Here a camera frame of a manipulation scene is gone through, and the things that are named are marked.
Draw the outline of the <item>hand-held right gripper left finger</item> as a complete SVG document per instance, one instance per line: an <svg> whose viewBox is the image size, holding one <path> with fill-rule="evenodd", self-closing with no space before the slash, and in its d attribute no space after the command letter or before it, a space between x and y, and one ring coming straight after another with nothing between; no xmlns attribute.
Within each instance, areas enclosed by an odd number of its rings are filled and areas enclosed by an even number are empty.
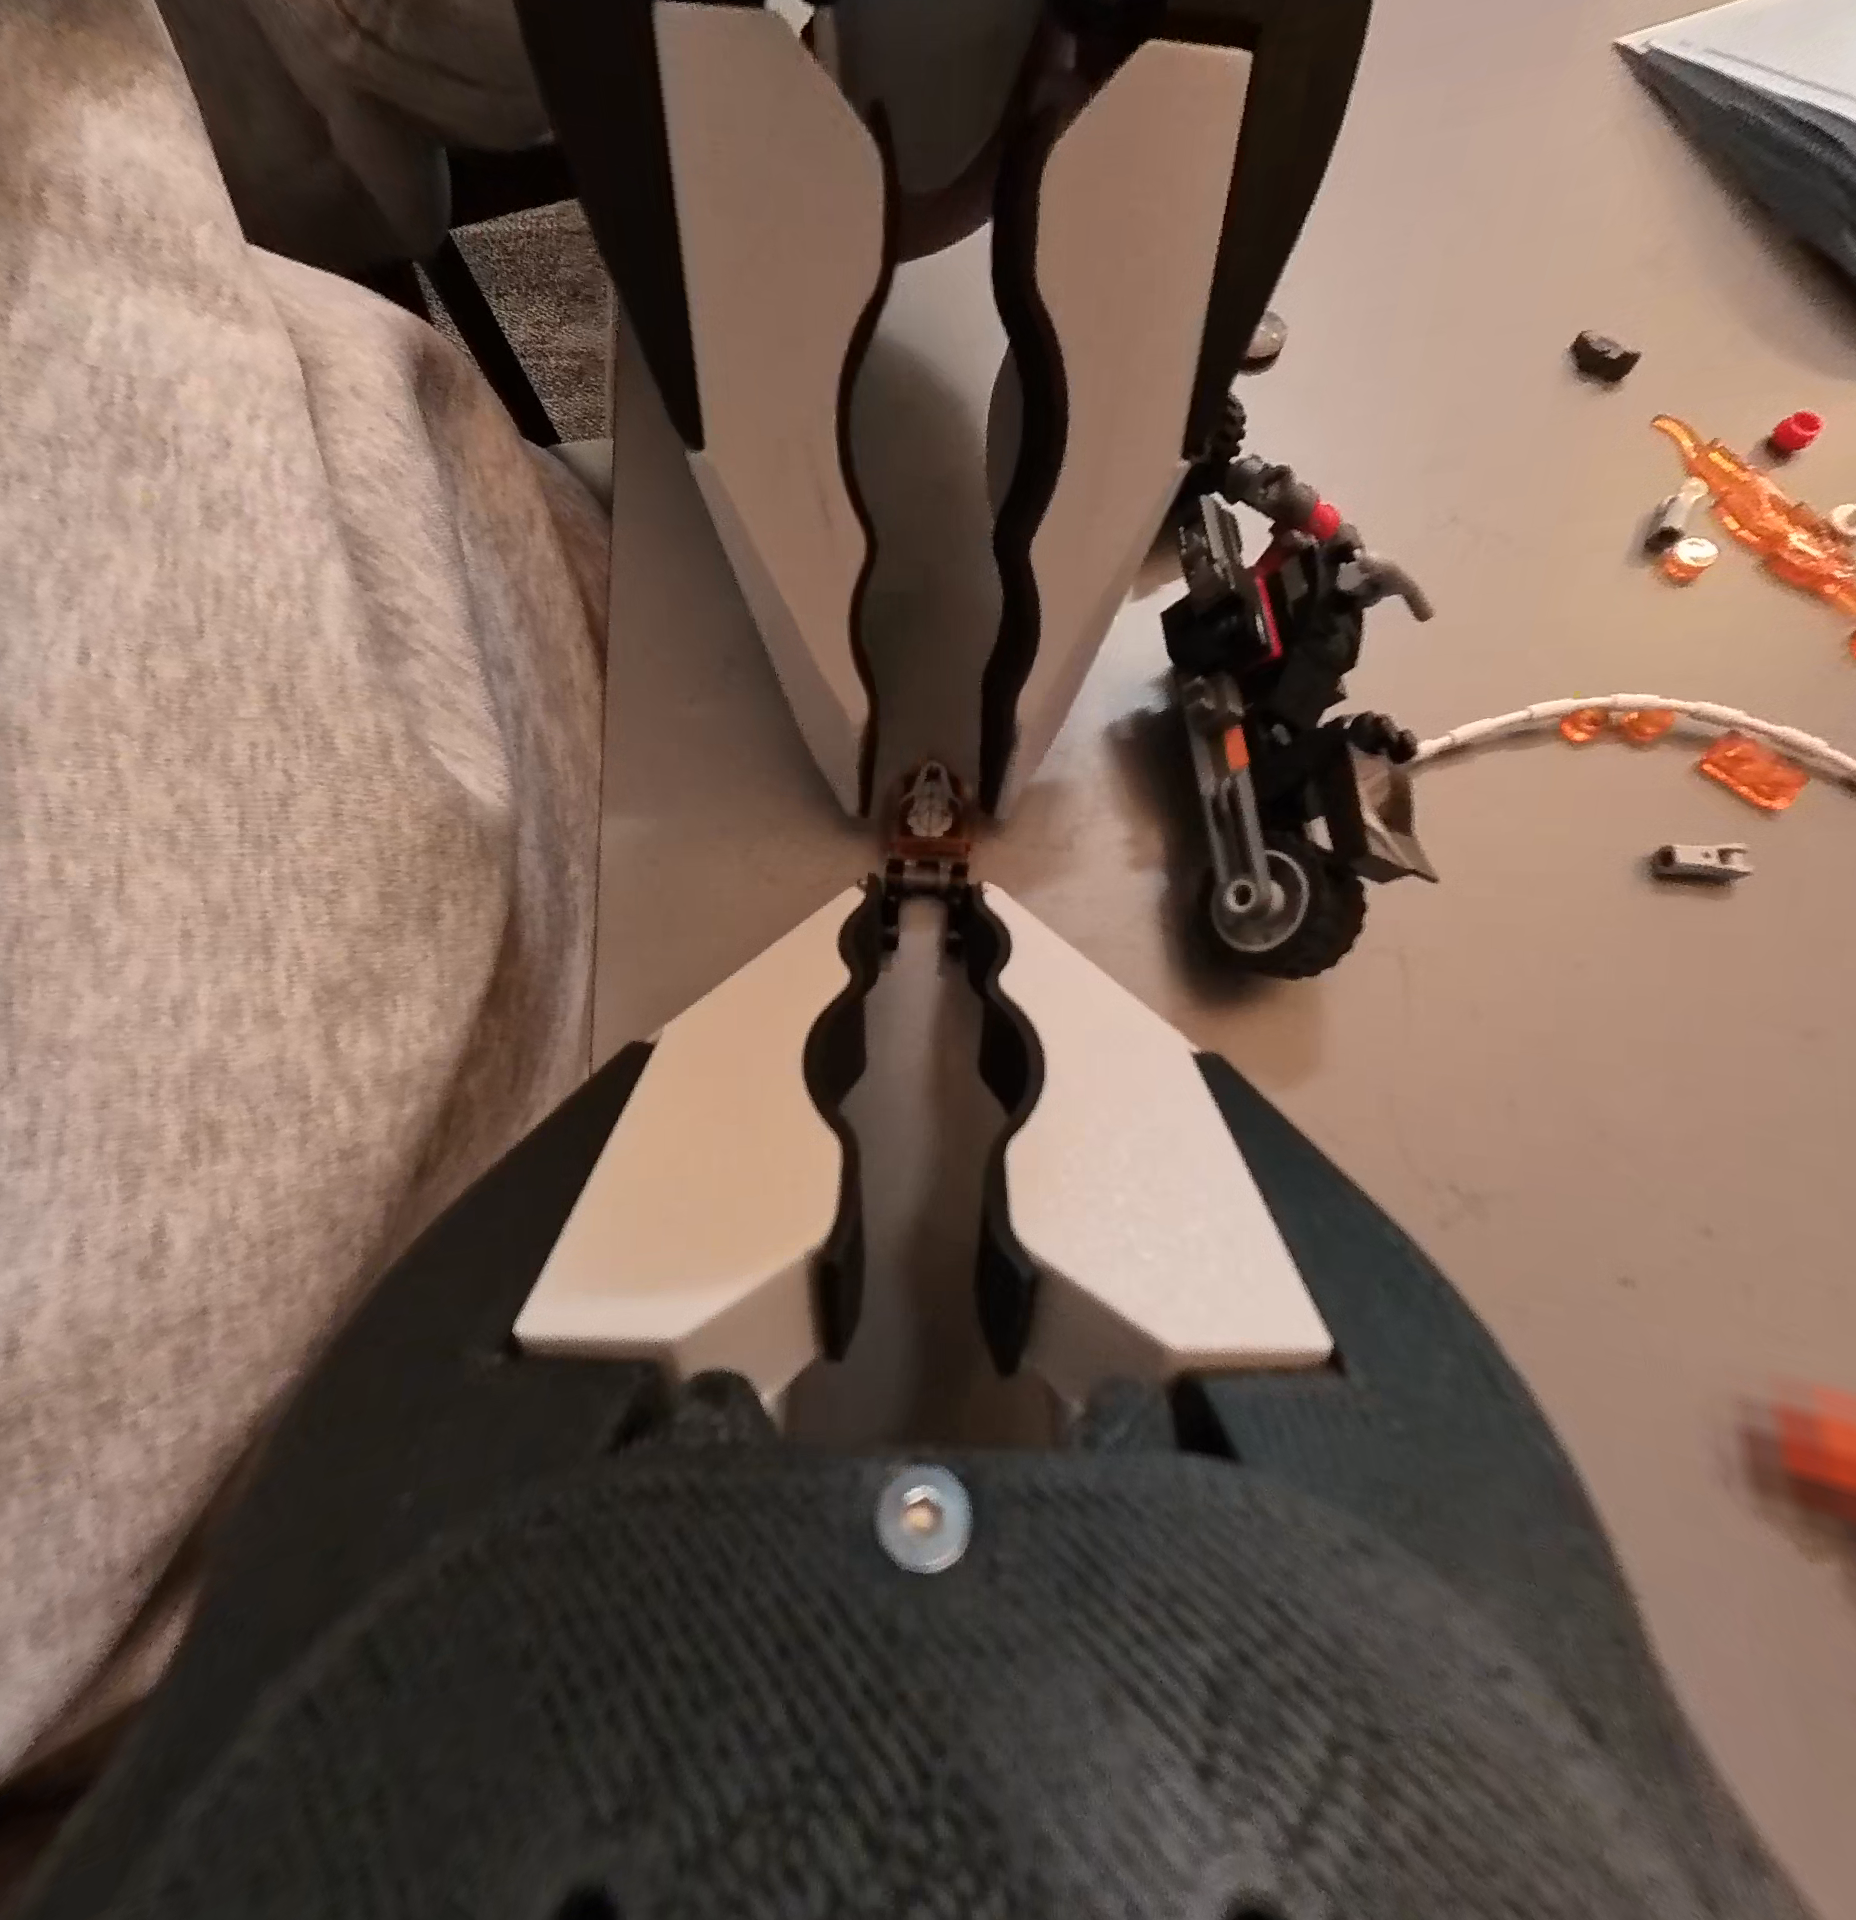
<svg viewBox="0 0 1856 1920"><path fill-rule="evenodd" d="M844 1356L865 1302L867 1069L885 958L857 884L668 1022L513 1324L528 1356L742 1380L772 1415Z"/></svg>

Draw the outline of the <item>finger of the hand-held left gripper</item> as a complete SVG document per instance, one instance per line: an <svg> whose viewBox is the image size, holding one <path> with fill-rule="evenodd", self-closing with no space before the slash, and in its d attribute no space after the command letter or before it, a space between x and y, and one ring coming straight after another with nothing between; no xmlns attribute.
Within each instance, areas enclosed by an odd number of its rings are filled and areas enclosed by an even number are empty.
<svg viewBox="0 0 1856 1920"><path fill-rule="evenodd" d="M1149 37L1003 169L993 293L1019 442L993 526L984 807L1005 820L1084 691L1192 460L1183 448L1253 71Z"/></svg>
<svg viewBox="0 0 1856 1920"><path fill-rule="evenodd" d="M852 399L890 293L892 145L768 8L657 5L701 426L689 470L822 780L867 815L876 536Z"/></svg>

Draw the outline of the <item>black lego motorcycle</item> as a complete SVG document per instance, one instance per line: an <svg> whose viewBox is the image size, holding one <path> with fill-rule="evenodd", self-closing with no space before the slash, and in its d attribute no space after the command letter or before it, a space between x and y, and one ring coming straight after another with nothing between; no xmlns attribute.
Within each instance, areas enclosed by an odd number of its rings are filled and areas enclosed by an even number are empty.
<svg viewBox="0 0 1856 1920"><path fill-rule="evenodd" d="M1163 615L1206 867L1200 919L1240 970L1307 981L1356 945L1369 890L1435 881L1417 737L1348 708L1369 612L1433 606L1286 465L1246 454L1232 391L1176 495L1183 596Z"/></svg>

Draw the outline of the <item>branched orange lego flame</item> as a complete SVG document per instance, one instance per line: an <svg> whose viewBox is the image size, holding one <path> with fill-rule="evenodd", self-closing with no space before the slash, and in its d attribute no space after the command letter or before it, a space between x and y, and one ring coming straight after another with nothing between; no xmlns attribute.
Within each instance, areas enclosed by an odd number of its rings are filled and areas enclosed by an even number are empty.
<svg viewBox="0 0 1856 1920"><path fill-rule="evenodd" d="M1780 583L1827 604L1856 628L1856 544L1841 542L1823 514L1726 442L1672 416L1657 416L1651 426L1678 446L1686 476L1709 481L1709 506L1732 542L1751 549Z"/></svg>

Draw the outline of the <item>orange rectangular lego tile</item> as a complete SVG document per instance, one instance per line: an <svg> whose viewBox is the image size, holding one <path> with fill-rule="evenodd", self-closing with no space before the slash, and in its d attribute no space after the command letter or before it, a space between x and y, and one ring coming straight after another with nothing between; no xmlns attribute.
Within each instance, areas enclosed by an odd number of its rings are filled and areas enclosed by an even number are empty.
<svg viewBox="0 0 1856 1920"><path fill-rule="evenodd" d="M1761 814L1787 812L1813 780L1801 762L1745 731L1715 739L1696 771Z"/></svg>

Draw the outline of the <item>lego instruction booklet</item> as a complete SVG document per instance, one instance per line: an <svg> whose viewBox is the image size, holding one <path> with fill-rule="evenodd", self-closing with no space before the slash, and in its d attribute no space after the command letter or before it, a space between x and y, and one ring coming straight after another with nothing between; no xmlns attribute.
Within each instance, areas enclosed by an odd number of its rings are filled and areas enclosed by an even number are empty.
<svg viewBox="0 0 1856 1920"><path fill-rule="evenodd" d="M1856 295L1856 2L1735 2L1617 36L1631 75Z"/></svg>

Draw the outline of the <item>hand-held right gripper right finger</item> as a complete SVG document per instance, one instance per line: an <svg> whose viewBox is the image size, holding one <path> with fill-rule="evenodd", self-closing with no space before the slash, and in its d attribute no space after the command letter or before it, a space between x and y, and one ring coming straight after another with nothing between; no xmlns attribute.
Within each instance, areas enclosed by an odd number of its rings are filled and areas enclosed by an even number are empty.
<svg viewBox="0 0 1856 1920"><path fill-rule="evenodd" d="M975 1261L994 1372L1070 1413L1109 1381L1324 1372L1332 1332L1198 1047L1003 887L962 941L1002 1116Z"/></svg>

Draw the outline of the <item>black flaming lego minifigure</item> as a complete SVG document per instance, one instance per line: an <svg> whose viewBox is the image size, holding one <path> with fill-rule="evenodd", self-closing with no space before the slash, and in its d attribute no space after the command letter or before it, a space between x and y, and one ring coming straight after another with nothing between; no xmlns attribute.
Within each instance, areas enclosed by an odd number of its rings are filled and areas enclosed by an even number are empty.
<svg viewBox="0 0 1856 1920"><path fill-rule="evenodd" d="M1757 1404L1742 1436L1761 1482L1856 1524L1856 1395L1787 1391Z"/></svg>

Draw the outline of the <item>black chair frame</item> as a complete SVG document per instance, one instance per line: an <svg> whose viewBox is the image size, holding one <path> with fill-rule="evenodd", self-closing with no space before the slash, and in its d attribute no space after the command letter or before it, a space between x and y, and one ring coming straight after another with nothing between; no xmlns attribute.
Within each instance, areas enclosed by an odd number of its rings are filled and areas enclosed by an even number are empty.
<svg viewBox="0 0 1856 1920"><path fill-rule="evenodd" d="M443 320L506 410L525 441L541 448L562 444L562 434L536 380L509 339L456 227L413 269L428 318Z"/></svg>

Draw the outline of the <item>small black lego assembly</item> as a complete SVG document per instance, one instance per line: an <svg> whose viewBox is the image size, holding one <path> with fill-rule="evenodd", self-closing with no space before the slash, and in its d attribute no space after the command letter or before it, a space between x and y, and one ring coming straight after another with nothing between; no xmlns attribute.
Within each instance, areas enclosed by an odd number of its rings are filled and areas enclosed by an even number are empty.
<svg viewBox="0 0 1856 1920"><path fill-rule="evenodd" d="M895 786L882 859L870 876L879 963L897 955L907 906L917 899L942 910L944 958L963 958L973 844L963 780L942 758L917 760Z"/></svg>

